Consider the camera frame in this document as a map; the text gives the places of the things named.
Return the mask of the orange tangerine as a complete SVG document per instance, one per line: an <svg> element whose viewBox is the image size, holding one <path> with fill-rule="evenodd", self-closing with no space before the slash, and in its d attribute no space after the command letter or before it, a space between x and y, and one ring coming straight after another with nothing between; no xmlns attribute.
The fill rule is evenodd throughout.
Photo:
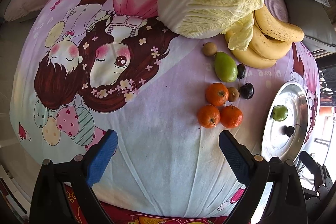
<svg viewBox="0 0 336 224"><path fill-rule="evenodd" d="M229 92L222 83L213 83L206 88L206 101L213 106L223 106L228 100Z"/></svg>
<svg viewBox="0 0 336 224"><path fill-rule="evenodd" d="M202 127L214 128L220 122L220 111L213 105L202 106L197 112L197 119Z"/></svg>
<svg viewBox="0 0 336 224"><path fill-rule="evenodd" d="M233 106L225 106L220 111L220 122L226 128L236 128L243 121L243 112Z"/></svg>

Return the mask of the dark cherry in bowl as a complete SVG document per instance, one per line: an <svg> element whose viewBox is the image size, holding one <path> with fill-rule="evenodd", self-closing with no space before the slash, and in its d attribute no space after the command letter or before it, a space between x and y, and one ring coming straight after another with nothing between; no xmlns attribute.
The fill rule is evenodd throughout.
<svg viewBox="0 0 336 224"><path fill-rule="evenodd" d="M291 137L294 135L295 131L297 128L301 128L301 125L300 124L294 124L294 125L291 125L291 126L283 126L282 127L282 133L283 135L286 135L288 137Z"/></svg>

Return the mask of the green fruit in bowl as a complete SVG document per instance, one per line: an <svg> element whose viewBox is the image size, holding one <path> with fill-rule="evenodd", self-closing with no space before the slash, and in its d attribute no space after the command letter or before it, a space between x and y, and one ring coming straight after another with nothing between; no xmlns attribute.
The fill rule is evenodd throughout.
<svg viewBox="0 0 336 224"><path fill-rule="evenodd" d="M272 110L272 118L275 121L284 121L288 116L288 109L284 105L276 105Z"/></svg>

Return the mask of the brown longan near oranges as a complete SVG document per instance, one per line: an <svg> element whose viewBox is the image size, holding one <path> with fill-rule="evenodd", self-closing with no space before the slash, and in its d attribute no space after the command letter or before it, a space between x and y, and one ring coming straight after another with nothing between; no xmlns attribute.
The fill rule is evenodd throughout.
<svg viewBox="0 0 336 224"><path fill-rule="evenodd" d="M228 101L235 102L239 99L239 91L235 87L228 88Z"/></svg>

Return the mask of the dark cherry lower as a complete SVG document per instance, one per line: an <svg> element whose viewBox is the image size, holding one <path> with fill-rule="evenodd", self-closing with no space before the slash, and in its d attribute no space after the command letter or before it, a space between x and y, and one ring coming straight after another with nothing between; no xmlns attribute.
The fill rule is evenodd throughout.
<svg viewBox="0 0 336 224"><path fill-rule="evenodd" d="M246 100L250 100L254 95L254 86L251 83L245 83L239 88L240 96Z"/></svg>

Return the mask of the stainless steel bowl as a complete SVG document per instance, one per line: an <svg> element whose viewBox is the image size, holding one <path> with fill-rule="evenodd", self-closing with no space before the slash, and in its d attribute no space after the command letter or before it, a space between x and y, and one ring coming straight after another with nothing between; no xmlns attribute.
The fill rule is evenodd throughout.
<svg viewBox="0 0 336 224"><path fill-rule="evenodd" d="M272 110L276 105L284 105L288 109L288 116L278 122L272 118ZM283 135L282 127L300 124L294 135ZM288 81L277 92L266 119L261 143L261 155L270 160L278 157L282 161L298 157L305 142L309 125L309 106L304 88L295 81Z"/></svg>

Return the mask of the orange tangerine top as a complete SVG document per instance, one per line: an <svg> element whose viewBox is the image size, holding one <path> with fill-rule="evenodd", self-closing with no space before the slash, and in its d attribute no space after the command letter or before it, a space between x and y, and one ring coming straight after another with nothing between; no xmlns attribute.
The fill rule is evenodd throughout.
<svg viewBox="0 0 336 224"><path fill-rule="evenodd" d="M206 88L206 101L213 106L223 106L228 100L229 92L222 83L213 83Z"/></svg>

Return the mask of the red printed cloth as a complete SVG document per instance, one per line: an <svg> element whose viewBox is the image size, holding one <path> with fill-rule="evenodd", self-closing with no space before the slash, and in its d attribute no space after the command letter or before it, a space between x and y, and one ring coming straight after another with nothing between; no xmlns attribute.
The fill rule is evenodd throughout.
<svg viewBox="0 0 336 224"><path fill-rule="evenodd" d="M66 196L71 206L72 213L75 215L77 223L88 223L79 206L73 189L66 185ZM180 218L180 217L160 217L156 215L143 214L131 210L122 209L104 202L101 205L113 223L165 223L165 224L196 224L196 223L224 223L227 216L213 218Z"/></svg>

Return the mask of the dark cherry upper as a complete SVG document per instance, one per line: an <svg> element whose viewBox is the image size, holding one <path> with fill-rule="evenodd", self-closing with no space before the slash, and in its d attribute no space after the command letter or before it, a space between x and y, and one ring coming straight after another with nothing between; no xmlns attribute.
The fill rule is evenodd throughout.
<svg viewBox="0 0 336 224"><path fill-rule="evenodd" d="M238 79L243 79L245 77L245 74L246 74L245 65L244 64L239 64L239 65L237 65L237 69L238 69L237 78Z"/></svg>

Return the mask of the cartoon print tablecloth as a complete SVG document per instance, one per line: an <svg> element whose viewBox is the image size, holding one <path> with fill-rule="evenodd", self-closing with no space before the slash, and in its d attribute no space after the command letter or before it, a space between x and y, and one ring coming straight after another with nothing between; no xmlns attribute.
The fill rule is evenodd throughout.
<svg viewBox="0 0 336 224"><path fill-rule="evenodd" d="M85 153L109 129L118 147L96 196L161 217L230 214L242 196L197 111L218 82L204 40L173 34L157 0L49 0L24 43L12 127L37 161Z"/></svg>

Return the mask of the green mango on cloth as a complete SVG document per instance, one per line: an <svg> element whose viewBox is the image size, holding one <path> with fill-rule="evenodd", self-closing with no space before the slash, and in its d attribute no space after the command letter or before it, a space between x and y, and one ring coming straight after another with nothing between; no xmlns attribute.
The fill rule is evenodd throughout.
<svg viewBox="0 0 336 224"><path fill-rule="evenodd" d="M233 58L224 52L216 53L214 69L217 77L224 83L232 83L237 79L237 65Z"/></svg>

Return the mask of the bottom yellow banana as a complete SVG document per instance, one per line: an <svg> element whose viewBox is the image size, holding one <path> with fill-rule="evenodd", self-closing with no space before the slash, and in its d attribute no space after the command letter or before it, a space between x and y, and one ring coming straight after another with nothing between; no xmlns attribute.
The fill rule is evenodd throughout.
<svg viewBox="0 0 336 224"><path fill-rule="evenodd" d="M256 69L267 69L274 66L277 62L277 60L261 57L254 50L250 49L250 47L248 47L246 51L231 50L231 53L240 63Z"/></svg>

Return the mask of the yellow banana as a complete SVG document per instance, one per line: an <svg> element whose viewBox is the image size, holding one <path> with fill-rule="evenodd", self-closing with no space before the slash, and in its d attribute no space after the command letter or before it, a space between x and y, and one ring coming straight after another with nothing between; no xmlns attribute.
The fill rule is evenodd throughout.
<svg viewBox="0 0 336 224"><path fill-rule="evenodd" d="M256 69L267 69L274 66L277 62L277 60L261 57L254 50L250 49L250 47L248 47L246 51L231 50L231 53L240 63Z"/></svg>
<svg viewBox="0 0 336 224"><path fill-rule="evenodd" d="M249 47L261 57L269 60L281 59L289 52L291 46L292 42L266 38L256 26L253 26L253 36Z"/></svg>
<svg viewBox="0 0 336 224"><path fill-rule="evenodd" d="M263 34L283 42L301 42L305 34L301 28L294 24L276 19L267 9L266 5L253 12L256 26Z"/></svg>

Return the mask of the brown longan near cabbage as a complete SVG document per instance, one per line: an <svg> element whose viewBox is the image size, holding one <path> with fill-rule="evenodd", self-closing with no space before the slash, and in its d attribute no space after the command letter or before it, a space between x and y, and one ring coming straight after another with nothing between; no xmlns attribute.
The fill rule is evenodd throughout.
<svg viewBox="0 0 336 224"><path fill-rule="evenodd" d="M202 46L202 53L207 57L214 56L217 53L217 45L213 42L205 43Z"/></svg>

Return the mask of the middle yellow banana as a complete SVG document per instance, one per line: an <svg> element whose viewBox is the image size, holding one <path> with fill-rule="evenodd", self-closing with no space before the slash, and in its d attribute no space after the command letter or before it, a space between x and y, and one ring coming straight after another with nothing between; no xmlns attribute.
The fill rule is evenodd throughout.
<svg viewBox="0 0 336 224"><path fill-rule="evenodd" d="M253 36L249 47L261 57L269 60L281 59L289 52L291 46L292 42L266 38L256 26L253 26Z"/></svg>

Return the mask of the top yellow banana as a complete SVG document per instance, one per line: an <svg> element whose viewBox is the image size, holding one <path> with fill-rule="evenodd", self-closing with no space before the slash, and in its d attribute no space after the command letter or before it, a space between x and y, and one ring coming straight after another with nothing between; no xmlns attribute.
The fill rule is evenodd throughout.
<svg viewBox="0 0 336 224"><path fill-rule="evenodd" d="M294 24L276 19L267 9L266 5L253 12L256 26L263 34L283 42L301 42L305 34L301 28Z"/></svg>

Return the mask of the grey cushion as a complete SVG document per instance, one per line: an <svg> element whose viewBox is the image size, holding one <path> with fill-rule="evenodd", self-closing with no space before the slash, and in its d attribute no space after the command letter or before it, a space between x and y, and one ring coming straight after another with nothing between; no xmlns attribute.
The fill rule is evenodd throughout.
<svg viewBox="0 0 336 224"><path fill-rule="evenodd" d="M303 30L303 43L312 53L335 52L335 30L324 9L327 0L265 0L265 5L278 20Z"/></svg>

